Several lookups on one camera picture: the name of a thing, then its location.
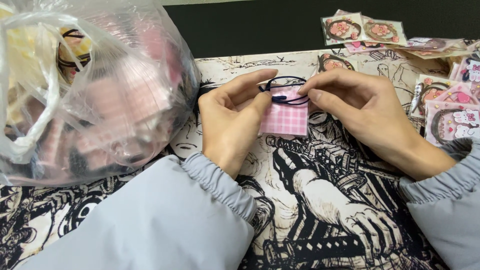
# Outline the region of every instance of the fingernail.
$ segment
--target fingernail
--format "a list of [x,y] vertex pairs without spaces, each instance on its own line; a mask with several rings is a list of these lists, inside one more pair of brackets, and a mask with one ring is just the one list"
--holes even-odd
[[321,91],[321,90],[318,90],[318,89],[311,89],[311,90],[308,92],[308,97],[309,97],[311,100],[318,100],[321,95],[322,95],[322,91]]

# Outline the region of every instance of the elastic cord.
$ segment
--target elastic cord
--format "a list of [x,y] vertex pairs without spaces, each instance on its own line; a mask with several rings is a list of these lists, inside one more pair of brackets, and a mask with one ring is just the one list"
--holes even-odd
[[[298,84],[291,84],[291,85],[286,85],[286,86],[302,86],[307,81],[304,78],[295,77],[295,76],[280,76],[280,77],[275,77],[275,78],[271,79],[270,81],[268,81],[268,83],[265,85],[265,89],[263,89],[261,86],[259,86],[258,88],[260,89],[260,91],[265,92],[265,91],[270,91],[270,89],[272,89],[272,88],[286,87],[286,86],[272,86],[273,81],[275,81],[277,79],[283,79],[283,78],[295,78],[295,79],[298,79],[298,80],[302,81],[301,83],[298,83]],[[307,100],[303,101],[301,103],[291,103],[293,101],[301,100],[301,99],[304,99],[304,98],[307,98]],[[290,100],[286,100],[286,99],[287,99],[287,96],[272,97],[272,101],[275,102],[275,103],[287,104],[287,105],[293,105],[293,106],[305,104],[310,100],[307,95],[305,95],[303,97],[300,97],[300,98],[290,99]]]

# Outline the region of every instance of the red heart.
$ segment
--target red heart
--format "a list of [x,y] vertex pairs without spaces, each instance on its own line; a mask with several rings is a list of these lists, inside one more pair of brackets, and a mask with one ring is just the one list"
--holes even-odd
[[463,92],[460,92],[458,93],[458,95],[456,96],[456,98],[458,99],[458,101],[460,101],[461,103],[468,103],[470,101],[470,97],[463,93]]

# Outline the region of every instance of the black and white illustration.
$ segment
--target black and white illustration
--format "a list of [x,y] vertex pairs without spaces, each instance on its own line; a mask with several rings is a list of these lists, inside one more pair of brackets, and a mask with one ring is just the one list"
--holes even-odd
[[[390,50],[222,57],[197,60],[200,92],[260,68],[308,78],[323,53],[357,61],[361,72],[391,79],[405,110],[417,74],[443,72],[434,61],[419,62]],[[332,115],[314,112],[309,122],[308,138],[259,136],[236,179],[258,204],[254,240],[240,269],[446,269],[398,192],[401,172],[357,142]],[[201,149],[196,108],[160,157],[185,159]],[[75,229],[142,170],[70,188],[1,187],[0,268],[15,268]]]

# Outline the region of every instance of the black surface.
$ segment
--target black surface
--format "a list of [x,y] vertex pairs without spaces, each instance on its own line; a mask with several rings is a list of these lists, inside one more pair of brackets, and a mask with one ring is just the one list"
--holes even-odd
[[320,18],[337,9],[402,21],[408,38],[480,38],[478,0],[253,0],[165,9],[196,58],[327,49]]

